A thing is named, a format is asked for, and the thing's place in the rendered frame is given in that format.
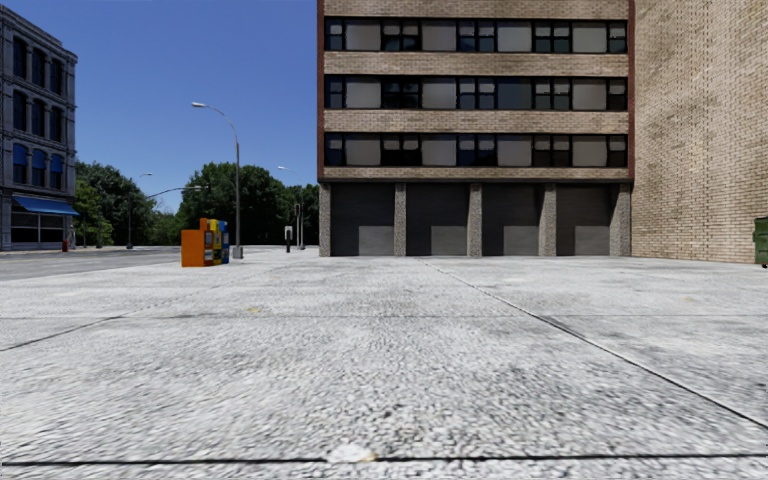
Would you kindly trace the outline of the trees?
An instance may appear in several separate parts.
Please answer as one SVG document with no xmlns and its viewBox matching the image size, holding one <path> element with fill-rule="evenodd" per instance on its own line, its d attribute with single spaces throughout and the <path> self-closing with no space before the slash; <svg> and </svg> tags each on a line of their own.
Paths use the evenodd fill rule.
<svg viewBox="0 0 768 480">
<path fill-rule="evenodd" d="M 105 245 L 178 245 L 181 231 L 202 217 L 224 220 L 235 237 L 235 166 L 208 163 L 193 173 L 175 211 L 141 192 L 136 182 L 111 165 L 75 164 L 74 225 L 81 238 Z M 286 186 L 261 168 L 240 167 L 241 243 L 274 245 L 284 241 L 284 227 L 296 224 L 299 185 Z M 304 242 L 319 243 L 319 187 L 303 186 Z"/>
</svg>

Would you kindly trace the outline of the yellow newspaper box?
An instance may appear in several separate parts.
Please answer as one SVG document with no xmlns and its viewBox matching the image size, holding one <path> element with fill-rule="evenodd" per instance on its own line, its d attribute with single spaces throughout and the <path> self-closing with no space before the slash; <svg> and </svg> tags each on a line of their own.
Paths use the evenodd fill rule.
<svg viewBox="0 0 768 480">
<path fill-rule="evenodd" d="M 205 261 L 207 265 L 220 265 L 222 263 L 222 235 L 217 219 L 207 220 Z"/>
</svg>

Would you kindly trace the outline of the orange newspaper box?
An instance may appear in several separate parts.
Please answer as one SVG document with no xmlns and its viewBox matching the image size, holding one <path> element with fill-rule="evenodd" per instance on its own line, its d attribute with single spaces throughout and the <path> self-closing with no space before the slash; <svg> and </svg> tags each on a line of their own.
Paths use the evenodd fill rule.
<svg viewBox="0 0 768 480">
<path fill-rule="evenodd" d="M 212 265 L 212 249 L 210 248 L 209 224 L 207 218 L 199 219 L 196 229 L 181 231 L 181 266 L 205 267 Z"/>
</svg>

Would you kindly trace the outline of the tan brick building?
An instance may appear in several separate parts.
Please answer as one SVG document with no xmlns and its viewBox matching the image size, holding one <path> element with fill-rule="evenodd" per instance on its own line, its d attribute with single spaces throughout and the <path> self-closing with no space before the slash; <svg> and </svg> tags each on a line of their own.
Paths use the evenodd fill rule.
<svg viewBox="0 0 768 480">
<path fill-rule="evenodd" d="M 317 0 L 324 256 L 754 261 L 768 0 Z"/>
</svg>

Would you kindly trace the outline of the grey stone building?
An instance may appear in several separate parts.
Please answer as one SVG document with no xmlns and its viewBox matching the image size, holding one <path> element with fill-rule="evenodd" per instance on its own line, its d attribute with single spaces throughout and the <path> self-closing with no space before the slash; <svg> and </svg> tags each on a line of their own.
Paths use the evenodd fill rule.
<svg viewBox="0 0 768 480">
<path fill-rule="evenodd" d="M 70 237 L 76 64 L 0 2 L 0 251 L 59 250 Z"/>
</svg>

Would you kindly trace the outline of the green dumpster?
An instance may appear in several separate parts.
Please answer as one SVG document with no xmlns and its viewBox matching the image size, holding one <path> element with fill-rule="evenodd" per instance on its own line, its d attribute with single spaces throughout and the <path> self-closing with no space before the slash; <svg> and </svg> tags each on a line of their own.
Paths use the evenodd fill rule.
<svg viewBox="0 0 768 480">
<path fill-rule="evenodd" d="M 768 216 L 754 219 L 754 261 L 768 269 Z"/>
</svg>

